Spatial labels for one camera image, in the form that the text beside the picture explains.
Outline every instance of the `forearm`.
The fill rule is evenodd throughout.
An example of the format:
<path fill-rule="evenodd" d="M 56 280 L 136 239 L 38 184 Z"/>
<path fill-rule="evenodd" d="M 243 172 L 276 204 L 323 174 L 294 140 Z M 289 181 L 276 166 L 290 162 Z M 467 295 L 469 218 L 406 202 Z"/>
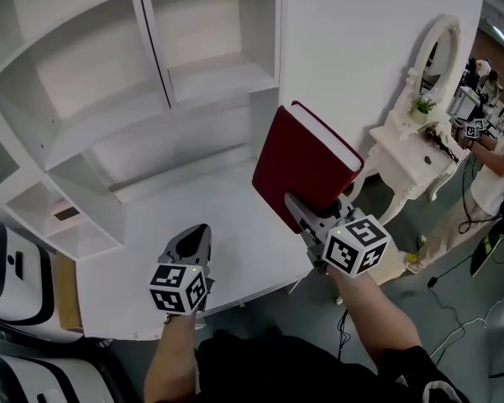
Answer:
<path fill-rule="evenodd" d="M 493 170 L 497 176 L 504 177 L 504 155 L 495 154 L 476 142 L 472 144 L 470 150 L 483 165 Z"/>
<path fill-rule="evenodd" d="M 482 134 L 482 136 L 480 138 L 480 143 L 483 144 L 490 151 L 494 151 L 496 148 L 497 141 L 494 139 L 491 139 L 486 134 Z"/>
<path fill-rule="evenodd" d="M 196 315 L 174 317 L 165 325 L 145 379 L 145 403 L 189 401 L 196 394 L 195 321 Z"/>
<path fill-rule="evenodd" d="M 353 279 L 332 275 L 360 341 L 375 365 L 379 366 L 386 349 L 422 345 L 412 321 L 383 294 L 370 275 L 364 273 Z"/>

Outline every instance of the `fluorescent light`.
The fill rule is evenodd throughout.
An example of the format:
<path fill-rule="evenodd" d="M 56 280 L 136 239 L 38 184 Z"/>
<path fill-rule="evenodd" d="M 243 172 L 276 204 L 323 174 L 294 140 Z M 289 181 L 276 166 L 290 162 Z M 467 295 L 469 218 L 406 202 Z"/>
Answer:
<path fill-rule="evenodd" d="M 493 29 L 494 29 L 494 30 L 495 30 L 495 32 L 496 32 L 496 33 L 500 36 L 500 38 L 501 38 L 502 40 L 504 40 L 504 33 L 502 33 L 502 32 L 501 32 L 501 31 L 500 31 L 497 27 L 495 27 L 494 25 L 493 25 Z"/>

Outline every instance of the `beige pants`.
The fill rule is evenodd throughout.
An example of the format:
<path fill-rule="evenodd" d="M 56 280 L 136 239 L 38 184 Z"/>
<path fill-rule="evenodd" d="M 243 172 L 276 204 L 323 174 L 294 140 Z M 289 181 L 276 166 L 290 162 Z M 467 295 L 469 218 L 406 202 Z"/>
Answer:
<path fill-rule="evenodd" d="M 467 190 L 465 193 L 465 205 L 473 221 L 482 221 L 491 217 L 491 215 L 478 206 L 472 194 L 470 194 L 470 190 Z M 416 264 L 408 264 L 407 268 L 413 273 L 419 272 L 457 245 L 470 239 L 482 228 L 492 224 L 492 222 L 474 222 L 466 233 L 461 234 L 459 233 L 459 225 L 465 221 L 467 221 L 467 216 L 463 208 L 463 199 L 460 199 L 436 225 L 431 236 L 428 237 L 428 241 L 418 252 L 418 262 Z M 461 230 L 465 231 L 467 227 L 468 224 L 463 224 Z"/>

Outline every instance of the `gray floor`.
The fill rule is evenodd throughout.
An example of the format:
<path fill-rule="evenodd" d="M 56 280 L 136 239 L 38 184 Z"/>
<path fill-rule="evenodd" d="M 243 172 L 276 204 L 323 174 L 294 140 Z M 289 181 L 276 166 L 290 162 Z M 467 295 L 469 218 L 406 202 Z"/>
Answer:
<path fill-rule="evenodd" d="M 430 202 L 425 195 L 416 201 L 410 201 L 387 224 L 386 229 L 399 249 L 414 250 L 417 234 L 430 232 L 441 216 L 460 198 L 462 174 L 463 171 L 460 170 L 438 193 L 437 201 Z M 366 184 L 356 203 L 365 212 L 380 216 L 390 199 L 391 190 L 381 180 L 375 179 Z M 427 283 L 432 276 L 439 275 L 470 255 L 477 242 L 477 238 L 470 240 L 419 275 L 383 285 L 384 292 L 416 323 L 423 346 L 429 353 L 458 325 L 453 312 L 442 310 L 438 306 L 427 289 Z M 504 261 L 504 244 L 497 251 L 496 259 Z M 465 262 L 434 287 L 444 304 L 455 306 L 462 322 L 483 317 L 504 296 L 504 264 L 489 261 L 474 279 L 470 278 L 469 265 L 469 261 Z M 246 338 L 261 332 L 265 326 L 276 323 L 285 334 L 304 338 L 336 354 L 339 342 L 336 325 L 344 309 L 335 306 L 335 296 L 328 278 L 311 274 L 290 295 L 279 290 L 250 302 L 244 308 L 234 308 L 208 317 L 207 327 L 197 333 L 197 341 L 209 338 L 218 328 L 225 328 Z M 466 336 L 448 349 L 439 365 L 473 402 L 504 402 L 504 379 L 487 379 L 491 373 L 504 371 L 504 303 L 492 312 L 489 319 L 487 329 L 482 327 L 481 322 L 467 326 Z M 373 369 L 351 321 L 348 321 L 346 331 L 352 335 L 352 339 L 344 348 L 342 360 L 361 363 Z M 139 395 L 156 344 L 115 342 L 111 345 Z"/>

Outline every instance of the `red book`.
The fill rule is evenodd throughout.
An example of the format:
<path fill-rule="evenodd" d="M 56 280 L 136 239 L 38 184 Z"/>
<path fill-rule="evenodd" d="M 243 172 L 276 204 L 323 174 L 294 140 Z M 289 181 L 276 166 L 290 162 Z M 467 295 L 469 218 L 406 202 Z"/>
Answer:
<path fill-rule="evenodd" d="M 284 201 L 290 192 L 312 211 L 330 206 L 364 167 L 362 158 L 301 103 L 278 108 L 252 185 L 295 233 Z"/>

